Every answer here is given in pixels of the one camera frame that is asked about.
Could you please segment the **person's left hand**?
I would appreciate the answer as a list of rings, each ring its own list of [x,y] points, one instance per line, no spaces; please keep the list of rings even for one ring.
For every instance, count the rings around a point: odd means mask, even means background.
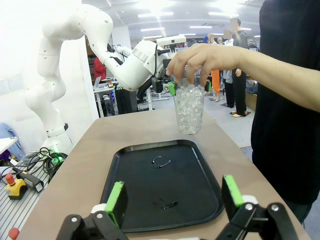
[[[197,43],[178,52],[169,62],[166,74],[181,82],[186,76],[193,84],[195,73],[200,70],[199,83],[205,86],[209,74],[214,70],[233,70],[240,66],[244,49],[237,46]]]

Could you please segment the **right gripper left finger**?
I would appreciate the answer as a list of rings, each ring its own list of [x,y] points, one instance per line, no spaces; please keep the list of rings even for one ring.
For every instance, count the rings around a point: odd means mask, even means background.
[[[128,207],[128,194],[123,181],[117,181],[106,203],[95,205],[83,218],[67,215],[59,229],[57,240],[126,240],[121,230]]]

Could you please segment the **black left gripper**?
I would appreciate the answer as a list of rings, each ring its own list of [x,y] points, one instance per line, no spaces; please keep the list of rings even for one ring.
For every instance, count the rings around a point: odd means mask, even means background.
[[[165,77],[165,76],[172,76],[173,73],[168,73],[168,66],[169,63],[171,62],[171,58],[166,58],[162,60],[162,67],[160,69],[160,77]],[[151,83],[152,83],[152,88],[156,93],[170,93],[172,96],[176,95],[176,87],[177,84],[173,81],[170,80],[169,78],[164,78],[164,79],[158,79],[156,77],[151,78]],[[212,81],[207,80],[206,85],[204,87],[204,90],[206,92],[211,92],[212,91]]]

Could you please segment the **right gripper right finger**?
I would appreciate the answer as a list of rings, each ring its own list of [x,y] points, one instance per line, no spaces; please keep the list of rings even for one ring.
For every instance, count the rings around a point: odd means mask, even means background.
[[[262,240],[298,239],[282,203],[260,206],[254,196],[241,194],[232,175],[223,176],[221,196],[229,223],[216,237],[218,240],[243,240],[248,233],[258,233]]]

